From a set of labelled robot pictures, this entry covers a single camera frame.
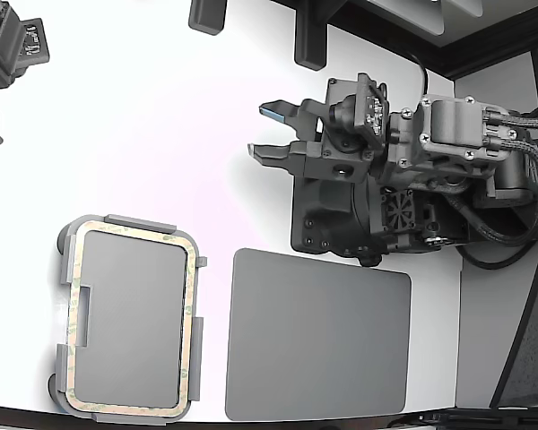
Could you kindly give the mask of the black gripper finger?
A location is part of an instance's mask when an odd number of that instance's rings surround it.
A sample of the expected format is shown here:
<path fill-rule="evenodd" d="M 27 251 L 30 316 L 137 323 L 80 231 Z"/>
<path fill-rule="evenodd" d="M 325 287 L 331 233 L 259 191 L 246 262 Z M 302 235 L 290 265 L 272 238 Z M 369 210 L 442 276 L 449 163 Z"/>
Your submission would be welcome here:
<path fill-rule="evenodd" d="M 285 146 L 249 143 L 248 154 L 260 165 L 286 170 L 292 176 L 304 176 L 307 142 L 294 141 Z"/>
<path fill-rule="evenodd" d="M 259 113 L 292 128 L 299 140 L 315 140 L 318 115 L 310 112 L 308 108 L 316 106 L 317 103 L 310 99 L 305 99 L 300 106 L 278 99 L 260 105 Z"/>

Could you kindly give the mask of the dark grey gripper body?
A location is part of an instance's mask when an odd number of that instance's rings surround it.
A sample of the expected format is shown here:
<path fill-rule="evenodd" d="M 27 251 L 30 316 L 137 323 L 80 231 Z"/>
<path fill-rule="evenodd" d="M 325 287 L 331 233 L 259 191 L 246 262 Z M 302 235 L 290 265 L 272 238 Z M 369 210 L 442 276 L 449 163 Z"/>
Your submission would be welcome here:
<path fill-rule="evenodd" d="M 294 176 L 291 247 L 331 252 L 364 267 L 390 253 L 420 251 L 420 196 L 383 185 L 389 106 L 386 85 L 368 76 L 332 79 L 307 142 L 304 176 Z"/>

